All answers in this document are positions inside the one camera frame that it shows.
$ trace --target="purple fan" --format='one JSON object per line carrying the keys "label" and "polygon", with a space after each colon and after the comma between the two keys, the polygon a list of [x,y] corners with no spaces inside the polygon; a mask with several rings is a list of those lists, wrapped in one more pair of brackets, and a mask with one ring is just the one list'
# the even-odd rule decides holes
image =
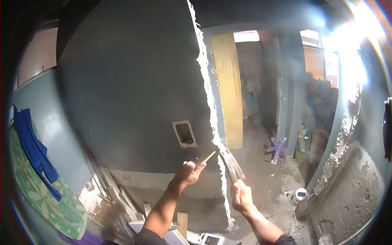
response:
{"label": "purple fan", "polygon": [[270,148],[267,149],[267,151],[268,152],[275,151],[275,156],[274,156],[273,161],[276,164],[277,160],[279,159],[279,152],[283,151],[285,154],[287,152],[287,148],[283,147],[283,144],[286,142],[286,137],[280,141],[277,141],[274,137],[272,137],[271,141],[275,146],[271,146]]}

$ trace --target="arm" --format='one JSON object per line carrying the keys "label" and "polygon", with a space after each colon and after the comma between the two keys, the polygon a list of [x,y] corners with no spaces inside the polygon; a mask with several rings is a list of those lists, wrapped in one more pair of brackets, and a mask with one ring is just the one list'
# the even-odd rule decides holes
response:
{"label": "arm", "polygon": [[231,187],[233,208],[239,211],[252,226],[259,242],[266,240],[275,243],[284,232],[272,222],[268,221],[256,208],[252,200],[252,192],[242,180],[238,180]]}
{"label": "arm", "polygon": [[198,180],[205,166],[206,163],[200,161],[196,163],[184,162],[173,180],[169,183],[163,196],[148,215],[143,228],[149,229],[163,238],[170,228],[181,192],[185,187],[194,184]]}

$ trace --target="green towel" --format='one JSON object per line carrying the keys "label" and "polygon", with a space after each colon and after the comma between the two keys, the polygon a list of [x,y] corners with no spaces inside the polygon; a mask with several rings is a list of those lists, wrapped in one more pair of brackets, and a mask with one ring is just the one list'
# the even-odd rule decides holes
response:
{"label": "green towel", "polygon": [[[30,116],[34,133],[37,139],[42,142],[31,112]],[[87,223],[87,211],[83,204],[73,194],[60,174],[59,178],[51,185],[59,191],[63,198],[58,202],[53,197],[27,159],[13,124],[10,127],[10,145],[13,172],[25,198],[57,230],[69,238],[80,240],[84,235]]]}

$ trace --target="dark shirt sleeve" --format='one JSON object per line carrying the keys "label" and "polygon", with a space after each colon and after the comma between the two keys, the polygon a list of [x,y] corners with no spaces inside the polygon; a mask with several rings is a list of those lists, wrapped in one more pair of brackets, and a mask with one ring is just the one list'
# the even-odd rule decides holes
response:
{"label": "dark shirt sleeve", "polygon": [[281,235],[274,245],[297,245],[294,238],[286,234]]}
{"label": "dark shirt sleeve", "polygon": [[143,228],[136,236],[135,245],[166,245],[166,242],[155,232]]}

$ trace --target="hand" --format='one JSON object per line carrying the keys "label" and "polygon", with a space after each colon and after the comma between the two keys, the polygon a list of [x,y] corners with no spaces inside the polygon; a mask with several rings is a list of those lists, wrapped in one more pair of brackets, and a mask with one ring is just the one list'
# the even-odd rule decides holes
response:
{"label": "hand", "polygon": [[256,209],[252,200],[252,190],[242,180],[238,180],[230,188],[233,208],[243,215],[249,215]]}
{"label": "hand", "polygon": [[185,161],[173,178],[173,182],[182,189],[188,185],[193,185],[199,179],[200,173],[207,164],[201,161]]}

